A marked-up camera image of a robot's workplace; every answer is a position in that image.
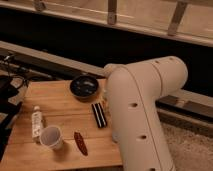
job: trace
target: paper cup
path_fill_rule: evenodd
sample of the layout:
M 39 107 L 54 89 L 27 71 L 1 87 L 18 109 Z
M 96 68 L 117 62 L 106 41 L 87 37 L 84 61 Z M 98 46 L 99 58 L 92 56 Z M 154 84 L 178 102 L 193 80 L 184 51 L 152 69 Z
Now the paper cup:
M 60 128 L 57 126 L 44 128 L 40 135 L 40 143 L 53 150 L 60 149 L 63 146 Z

